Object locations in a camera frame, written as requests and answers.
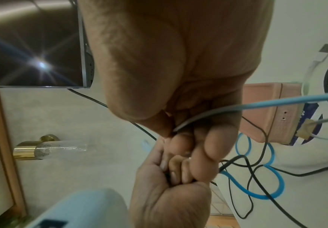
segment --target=coiled blue cable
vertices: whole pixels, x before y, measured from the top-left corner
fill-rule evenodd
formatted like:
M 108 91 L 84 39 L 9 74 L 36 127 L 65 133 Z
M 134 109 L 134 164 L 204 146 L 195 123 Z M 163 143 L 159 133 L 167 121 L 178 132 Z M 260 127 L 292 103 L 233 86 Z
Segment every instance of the coiled blue cable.
M 238 151 L 238 141 L 240 139 L 240 137 L 243 135 L 243 133 L 240 133 L 239 136 L 238 136 L 238 139 L 235 143 L 235 151 L 238 155 L 240 155 L 239 151 Z M 247 152 L 245 153 L 245 156 L 247 156 L 250 151 L 251 151 L 251 139 L 248 137 L 248 142 L 249 142 L 249 147 L 248 147 L 248 150 Z M 284 183 L 284 180 L 283 180 L 283 177 L 279 174 L 278 171 L 276 171 L 275 169 L 273 169 L 272 167 L 270 167 L 270 165 L 274 162 L 274 159 L 275 159 L 275 153 L 274 153 L 274 148 L 273 146 L 268 143 L 268 147 L 271 151 L 271 157 L 270 157 L 270 160 L 264 164 L 263 166 L 265 168 L 267 168 L 268 170 L 270 170 L 271 172 L 273 172 L 276 177 L 278 178 L 278 181 L 279 181 L 279 186 L 277 188 L 277 190 L 271 194 L 271 196 L 275 199 L 277 198 L 278 196 L 280 196 L 283 192 L 284 192 L 284 188 L 285 188 L 285 183 Z M 239 184 L 239 182 L 237 182 L 237 180 L 232 176 L 230 175 L 230 173 L 228 173 L 227 171 L 222 171 L 221 174 L 227 176 L 242 192 L 244 192 L 245 194 L 253 197 L 253 198 L 257 198 L 257 199 L 263 199 L 263 200 L 266 200 L 268 199 L 268 197 L 266 195 L 260 195 L 260 194 L 256 194 L 254 192 L 251 192 L 249 190 L 247 190 L 246 188 L 244 188 L 241 184 Z

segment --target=fingernail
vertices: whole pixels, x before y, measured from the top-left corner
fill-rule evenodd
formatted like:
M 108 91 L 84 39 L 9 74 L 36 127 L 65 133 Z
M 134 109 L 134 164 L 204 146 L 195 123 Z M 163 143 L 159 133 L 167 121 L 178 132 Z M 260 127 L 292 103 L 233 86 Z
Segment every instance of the fingernail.
M 181 181 L 183 182 L 183 184 L 187 184 L 188 180 L 187 180 L 187 175 L 185 172 L 181 172 Z
M 160 168 L 163 171 L 165 171 L 167 167 L 168 167 L 168 163 L 166 161 L 162 160 L 161 163 L 160 163 Z
M 170 180 L 172 184 L 177 184 L 178 178 L 176 178 L 175 172 L 171 172 L 170 174 Z

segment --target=pink power adapter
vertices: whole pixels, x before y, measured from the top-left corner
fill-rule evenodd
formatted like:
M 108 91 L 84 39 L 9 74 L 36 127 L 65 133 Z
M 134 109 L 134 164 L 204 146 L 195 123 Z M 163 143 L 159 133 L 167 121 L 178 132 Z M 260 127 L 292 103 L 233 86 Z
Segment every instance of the pink power adapter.
M 243 104 L 301 96 L 299 83 L 245 84 Z M 243 116 L 262 128 L 269 142 L 289 144 L 295 134 L 304 104 L 244 110 Z M 242 119 L 239 131 L 256 142 L 265 142 L 263 133 Z

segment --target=light blue cable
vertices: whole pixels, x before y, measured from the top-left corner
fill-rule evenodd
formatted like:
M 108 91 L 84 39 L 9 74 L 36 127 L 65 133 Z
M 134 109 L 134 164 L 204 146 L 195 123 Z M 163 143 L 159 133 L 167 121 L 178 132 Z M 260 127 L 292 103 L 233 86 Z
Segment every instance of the light blue cable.
M 239 150 L 238 150 L 238 141 L 239 141 L 239 139 L 240 139 L 240 137 L 243 135 L 243 133 L 241 133 L 240 132 L 240 134 L 238 135 L 238 138 L 237 138 L 237 140 L 236 140 L 236 142 L 235 142 L 235 151 L 236 151 L 236 153 L 238 154 L 238 155 L 240 155 L 239 154 Z M 248 156 L 248 154 L 250 153 L 250 151 L 251 151 L 251 139 L 247 136 L 247 138 L 248 138 L 248 143 L 249 143 L 249 146 L 248 146 L 248 150 L 246 151 L 246 153 L 244 154 L 244 156 Z
M 236 153 L 238 155 L 240 155 L 239 151 L 238 151 L 238 147 L 237 147 L 237 143 L 238 143 L 238 140 L 239 138 L 242 136 L 243 134 L 240 133 L 239 136 L 238 136 L 238 139 L 235 143 L 235 150 L 236 150 Z M 245 156 L 248 155 L 251 151 L 251 139 L 248 137 L 248 142 L 249 142 L 249 148 L 248 148 L 248 151 L 245 153 Z M 271 168 L 270 165 L 274 162 L 275 160 L 275 153 L 274 153 L 274 148 L 273 146 L 268 143 L 268 147 L 270 149 L 270 152 L 271 152 L 271 157 L 270 157 L 270 160 L 264 164 L 263 166 L 267 169 L 269 169 L 270 171 L 272 171 L 276 177 L 278 178 L 278 181 L 279 181 L 279 186 L 277 188 L 277 190 L 271 194 L 271 196 L 275 199 L 277 197 L 279 197 L 283 192 L 284 192 L 284 188 L 285 188 L 285 183 L 284 183 L 284 180 L 283 180 L 283 177 L 279 174 L 278 171 L 276 171 L 275 169 Z M 245 194 L 253 197 L 253 198 L 257 198 L 257 199 L 263 199 L 263 200 L 266 200 L 268 199 L 268 197 L 266 195 L 260 195 L 260 194 L 256 194 L 254 192 L 251 192 L 249 190 L 247 190 L 246 188 L 244 188 L 241 184 L 239 184 L 239 182 L 237 182 L 237 180 L 232 176 L 230 175 L 227 171 L 222 171 L 221 174 L 224 174 L 225 176 L 227 176 L 242 192 L 244 192 Z
M 197 120 L 226 113 L 226 112 L 237 112 L 247 109 L 260 109 L 260 108 L 273 107 L 273 106 L 283 106 L 283 105 L 301 104 L 307 102 L 320 102 L 320 101 L 328 101 L 328 94 L 303 96 L 303 97 L 290 97 L 290 98 L 277 99 L 277 100 L 261 101 L 261 102 L 250 103 L 250 104 L 225 106 L 217 109 L 212 109 L 200 113 L 196 116 L 193 116 L 187 119 L 186 121 L 184 121 L 179 126 L 177 126 L 173 130 L 173 132 L 177 132 L 178 130 L 182 129 L 186 125 L 191 124 L 192 122 L 195 122 Z

